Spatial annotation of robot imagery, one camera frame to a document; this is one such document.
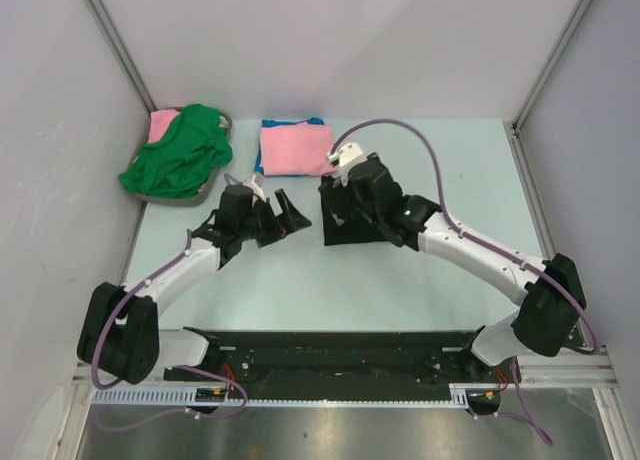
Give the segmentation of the black polo shirt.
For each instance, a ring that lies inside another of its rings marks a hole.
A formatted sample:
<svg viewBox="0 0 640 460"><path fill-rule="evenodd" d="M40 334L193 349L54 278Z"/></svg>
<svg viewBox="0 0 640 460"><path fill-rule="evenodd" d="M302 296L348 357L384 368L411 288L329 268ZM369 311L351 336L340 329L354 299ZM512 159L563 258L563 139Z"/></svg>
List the black polo shirt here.
<svg viewBox="0 0 640 460"><path fill-rule="evenodd" d="M403 244L400 234L389 226L387 220L386 228L381 230L361 219L347 222L337 219L332 213L332 186L335 180L337 178L332 176L323 176L318 188L325 246L389 242L400 247Z"/></svg>

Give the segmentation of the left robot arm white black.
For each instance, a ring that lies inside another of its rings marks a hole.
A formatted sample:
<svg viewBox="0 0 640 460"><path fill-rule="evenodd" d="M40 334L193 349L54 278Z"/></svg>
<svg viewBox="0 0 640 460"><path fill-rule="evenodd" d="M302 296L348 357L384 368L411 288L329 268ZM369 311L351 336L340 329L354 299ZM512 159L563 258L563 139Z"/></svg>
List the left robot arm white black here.
<svg viewBox="0 0 640 460"><path fill-rule="evenodd" d="M120 382L135 385L157 369L187 369L202 380L214 377L221 356L210 348L207 335L191 328L163 330L161 316L228 264L245 242L266 247L311 225L283 190L269 199L258 187L226 187L218 207L187 232L182 249L164 265L138 282L103 282L94 289L77 344L93 385L99 390Z"/></svg>

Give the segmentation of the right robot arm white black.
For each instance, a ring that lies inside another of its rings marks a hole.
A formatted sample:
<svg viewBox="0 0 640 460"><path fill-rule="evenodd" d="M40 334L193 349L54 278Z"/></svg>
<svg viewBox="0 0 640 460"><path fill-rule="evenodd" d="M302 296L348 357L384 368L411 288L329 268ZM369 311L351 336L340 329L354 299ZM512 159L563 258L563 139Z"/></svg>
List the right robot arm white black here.
<svg viewBox="0 0 640 460"><path fill-rule="evenodd" d="M462 350L461 368L484 381L497 365L531 351L554 357L585 306L575 263L524 256L449 217L443 205L405 194L377 154L355 143L329 154L335 173L323 179L322 205L341 227L363 223L397 247L448 261L505 295L517 311L480 327Z"/></svg>

